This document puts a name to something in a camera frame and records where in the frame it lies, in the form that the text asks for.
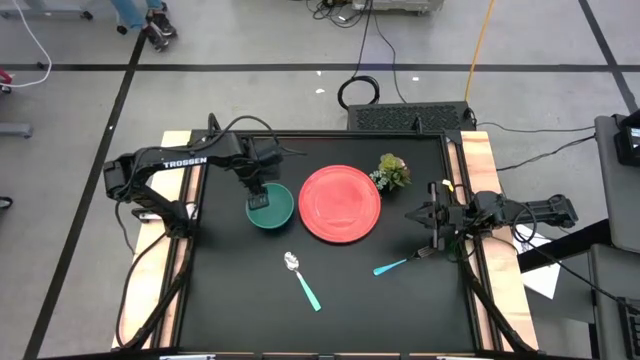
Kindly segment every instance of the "wooden table edge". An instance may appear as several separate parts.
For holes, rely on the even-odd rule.
[[[184,145],[189,141],[190,137],[191,131],[166,131],[162,139],[162,146]],[[473,192],[489,190],[500,193],[500,183],[488,134],[480,131],[462,132],[462,140],[469,180],[471,182],[471,190]],[[453,143],[448,144],[448,151],[454,175],[454,179],[452,180],[454,183],[460,184],[462,183],[461,173],[458,168],[457,154]],[[187,192],[187,201],[195,201],[198,192],[200,171],[200,166],[193,168],[189,190]],[[151,187],[167,199],[177,200],[180,196],[183,174],[184,169],[167,170],[156,173],[152,180]],[[464,195],[460,194],[459,198],[464,199]],[[164,226],[160,220],[142,224],[136,244],[136,256],[163,231]],[[494,234],[505,240],[512,239],[507,229],[500,229],[495,231]],[[162,240],[156,248],[150,251],[147,256],[140,261],[138,268],[131,277],[120,325],[121,336],[124,342],[135,334],[159,300],[160,288],[169,253],[169,243],[170,241],[167,238]],[[180,267],[185,244],[185,239],[181,239],[178,244],[174,264],[174,275]],[[496,305],[523,340],[531,347],[538,348],[514,249],[495,239],[485,239],[483,248]],[[475,261],[472,261],[472,266],[474,271],[477,271]],[[159,342],[161,347],[171,346],[174,330],[173,324],[177,312],[177,298],[178,296],[174,298],[165,314]],[[493,349],[487,314],[477,298],[476,308],[482,346],[484,349]],[[505,350],[510,349],[504,340],[503,346]],[[145,344],[145,348],[146,347],[149,347],[149,341]]]

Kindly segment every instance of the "person's foot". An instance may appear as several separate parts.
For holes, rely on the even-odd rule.
[[[142,29],[142,32],[157,52],[164,51],[164,49],[169,46],[169,40],[164,37],[155,26],[148,25],[144,29]]]
[[[147,21],[149,24],[153,24],[158,27],[160,32],[165,37],[172,37],[178,35],[178,31],[176,28],[171,25],[167,15],[162,12],[152,12],[147,16]]]

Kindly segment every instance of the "white cable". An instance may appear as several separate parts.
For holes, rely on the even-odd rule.
[[[47,80],[47,78],[49,78],[49,74],[51,73],[51,65],[53,65],[51,63],[51,58],[49,57],[49,54],[47,53],[47,51],[42,47],[42,45],[40,45],[40,41],[38,41],[38,39],[36,39],[36,36],[33,35],[33,32],[31,31],[31,28],[29,28],[29,24],[27,24],[27,20],[24,18],[24,14],[22,13],[22,9],[20,9],[20,5],[18,5],[16,0],[11,0],[11,1],[13,1],[13,5],[16,6],[16,9],[18,9],[18,13],[20,13],[20,18],[22,18],[22,22],[24,23],[24,27],[27,28],[27,31],[29,32],[29,35],[31,35],[31,38],[33,38],[33,41],[36,42],[36,44],[38,45],[40,50],[42,50],[42,53],[44,54],[44,56],[47,57],[47,62],[49,63],[49,67],[47,68],[47,73],[44,75],[44,77],[42,79],[38,80],[38,81],[33,81],[33,82],[30,82],[30,83],[18,84],[18,85],[4,84],[4,83],[0,82],[0,86],[6,86],[8,88],[21,88],[21,87],[27,87],[27,86],[31,86],[31,85],[41,84],[41,83],[45,82]]]

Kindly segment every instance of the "teal bowl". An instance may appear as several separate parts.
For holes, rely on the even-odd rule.
[[[262,229],[276,229],[284,225],[293,214],[293,195],[286,187],[269,183],[263,185],[268,192],[269,206],[257,210],[249,210],[245,205],[247,217],[253,225]]]

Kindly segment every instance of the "gray floor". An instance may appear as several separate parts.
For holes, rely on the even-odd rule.
[[[167,2],[180,37],[163,54],[146,46],[142,64],[355,63],[364,29],[364,22],[343,30],[327,21],[314,21],[304,1]],[[94,3],[90,8],[93,22],[76,18],[30,21],[54,63],[129,62],[136,35],[116,33],[114,10],[106,1]],[[640,64],[640,38],[628,27],[640,3],[591,0],[590,4],[618,63]],[[468,64],[487,5],[488,0],[447,0],[442,11],[426,17],[393,12],[378,14],[378,20],[400,63]],[[19,21],[0,19],[0,44],[0,64],[44,61]],[[391,62],[391,51],[375,28],[369,29],[363,61]],[[479,62],[606,64],[577,0],[498,1]],[[16,82],[41,76],[9,72],[16,75]],[[277,129],[344,129],[346,112],[335,94],[351,74],[136,72],[113,129],[108,158],[157,144],[165,130],[202,128],[211,111],[223,126],[235,116],[253,114]],[[391,72],[369,74],[381,84],[382,103],[399,102]],[[0,95],[0,120],[35,126],[29,140],[0,139],[0,194],[16,201],[0,216],[0,350],[4,358],[20,358],[24,353],[123,75],[116,71],[53,72],[40,86]],[[640,97],[640,74],[624,77]],[[466,79],[465,72],[398,73],[408,101],[461,100]],[[363,103],[371,95],[368,87],[354,85],[345,97],[349,103]],[[591,125],[598,115],[628,112],[609,73],[479,72],[470,104],[480,122],[514,128],[582,127]],[[252,123],[238,127],[258,128]],[[591,134],[523,135],[488,126],[483,129],[490,134],[498,166]],[[593,141],[501,173],[500,178],[507,194],[515,199],[567,195],[580,216],[578,227],[606,216]],[[106,351],[111,345],[131,261],[113,217],[113,205],[100,180],[40,356]],[[125,223],[135,239],[139,225],[129,216]],[[562,235],[554,229],[541,231],[548,236]],[[532,306],[543,349],[558,355],[589,355],[584,323],[558,320],[556,313],[538,312],[538,308]]]

